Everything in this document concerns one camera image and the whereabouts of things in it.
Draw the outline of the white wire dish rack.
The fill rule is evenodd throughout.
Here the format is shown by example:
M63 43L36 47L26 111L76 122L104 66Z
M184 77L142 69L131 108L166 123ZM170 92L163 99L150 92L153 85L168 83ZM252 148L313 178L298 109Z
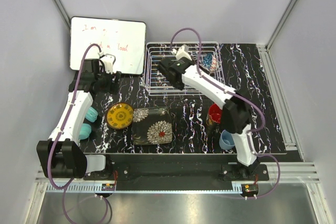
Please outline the white wire dish rack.
M200 95L197 90L185 86L183 90L179 90L170 85L166 77L158 71L159 62L164 59L175 61L175 56L171 53L171 48L178 49L183 44L188 45L188 52L197 59L199 45L197 42L175 42L170 45L169 42L149 42L146 45L145 64L143 86L150 96L162 95ZM225 83L224 72L222 67L222 59L220 56L220 46L217 42L208 41L202 43L202 53L200 63L203 65L203 59L208 55L212 55L217 60L217 69L210 76L221 83Z

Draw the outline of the blue patterned bowl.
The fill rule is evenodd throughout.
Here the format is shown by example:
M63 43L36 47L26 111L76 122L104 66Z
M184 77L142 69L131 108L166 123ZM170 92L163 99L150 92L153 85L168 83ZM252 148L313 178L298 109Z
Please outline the blue patterned bowl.
M209 74L214 74L218 68L217 58L213 54L207 54L203 57L202 66Z

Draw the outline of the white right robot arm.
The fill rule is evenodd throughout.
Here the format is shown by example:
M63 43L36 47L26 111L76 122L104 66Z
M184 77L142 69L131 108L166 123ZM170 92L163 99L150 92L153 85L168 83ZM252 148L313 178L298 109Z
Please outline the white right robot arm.
M235 89L226 86L185 57L162 59L158 71L173 87L189 86L209 98L221 110L220 129L230 133L237 151L239 176L250 180L257 174L257 154L251 142L251 108L248 100Z

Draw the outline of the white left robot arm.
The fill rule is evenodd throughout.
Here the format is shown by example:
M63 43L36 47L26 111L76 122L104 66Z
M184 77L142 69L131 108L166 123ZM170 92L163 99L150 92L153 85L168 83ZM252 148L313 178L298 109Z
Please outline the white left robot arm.
M70 83L62 116L48 140L39 141L36 151L46 177L83 178L95 172L103 180L113 175L104 155L86 155L79 147L92 133L98 112L92 107L98 93L114 93L121 73L113 70L115 56L86 59L81 72Z

